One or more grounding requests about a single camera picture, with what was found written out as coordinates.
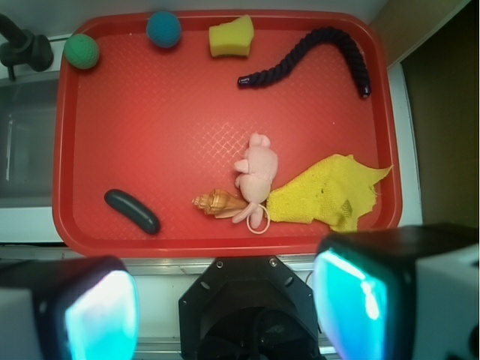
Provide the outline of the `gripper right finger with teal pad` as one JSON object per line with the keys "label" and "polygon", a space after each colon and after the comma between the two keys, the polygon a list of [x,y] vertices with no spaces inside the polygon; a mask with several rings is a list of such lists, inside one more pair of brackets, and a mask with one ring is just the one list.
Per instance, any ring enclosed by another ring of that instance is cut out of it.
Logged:
{"label": "gripper right finger with teal pad", "polygon": [[313,263],[322,333],[341,359],[477,359],[479,231],[332,233]]}

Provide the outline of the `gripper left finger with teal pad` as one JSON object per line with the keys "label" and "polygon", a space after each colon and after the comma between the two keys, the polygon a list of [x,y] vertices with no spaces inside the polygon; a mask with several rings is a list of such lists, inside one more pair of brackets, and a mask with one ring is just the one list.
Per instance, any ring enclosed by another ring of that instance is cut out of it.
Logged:
{"label": "gripper left finger with teal pad", "polygon": [[132,359],[137,285],[113,256],[1,263],[2,359]]}

